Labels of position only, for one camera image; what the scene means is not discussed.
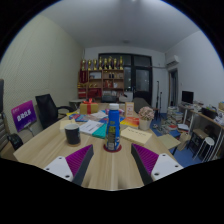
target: stack of papers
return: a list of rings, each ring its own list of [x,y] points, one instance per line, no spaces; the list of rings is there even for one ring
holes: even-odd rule
[[[121,137],[128,139],[138,145],[145,145],[151,136],[152,134],[149,132],[139,131],[130,127],[121,131]]]
[[[92,135],[93,132],[95,132],[98,128],[100,128],[103,123],[97,122],[97,121],[87,121],[85,124],[81,125],[79,127],[80,132]]]

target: air conditioner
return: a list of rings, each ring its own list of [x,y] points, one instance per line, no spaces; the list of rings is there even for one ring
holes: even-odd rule
[[[172,57],[168,58],[166,60],[166,66],[173,66],[179,63],[179,58],[176,55],[173,55]]]

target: cup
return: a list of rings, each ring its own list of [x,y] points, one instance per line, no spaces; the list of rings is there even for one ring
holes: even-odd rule
[[[65,126],[67,142],[70,146],[78,146],[81,142],[78,124],[67,124]]]

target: conference table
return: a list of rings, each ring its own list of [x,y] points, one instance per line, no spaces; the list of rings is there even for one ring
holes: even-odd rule
[[[120,109],[124,110],[124,107],[124,104],[119,104]],[[109,108],[108,103],[99,103],[99,110],[105,110],[106,108]],[[77,147],[71,147],[67,144],[65,133],[60,132],[59,127],[60,121],[43,130],[16,150],[14,156],[18,162],[43,169],[56,157],[67,157],[73,152],[92,144],[94,155],[86,170],[82,187],[100,190],[122,190],[144,186],[135,159],[131,154],[131,141],[120,138],[122,149],[111,153],[104,150],[104,139],[81,133],[81,144]],[[167,153],[174,159],[154,132],[152,130],[148,130],[148,132],[152,136],[144,147],[157,154]]]

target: water bottle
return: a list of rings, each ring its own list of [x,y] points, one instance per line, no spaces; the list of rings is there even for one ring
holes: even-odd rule
[[[111,103],[109,109],[104,149],[109,152],[117,152],[121,150],[119,105]]]

